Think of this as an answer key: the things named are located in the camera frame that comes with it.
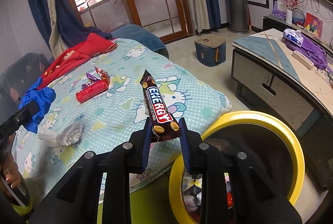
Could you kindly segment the person left hand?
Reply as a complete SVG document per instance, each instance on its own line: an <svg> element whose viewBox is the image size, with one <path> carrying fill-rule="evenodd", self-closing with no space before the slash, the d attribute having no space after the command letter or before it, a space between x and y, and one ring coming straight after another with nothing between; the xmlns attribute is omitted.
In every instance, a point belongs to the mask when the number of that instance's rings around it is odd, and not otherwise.
<svg viewBox="0 0 333 224"><path fill-rule="evenodd" d="M21 174L11 153L6 154L5 160L1 163L1 168L5 175L5 181L10 184L11 188L15 188L21 183Z"/></svg>

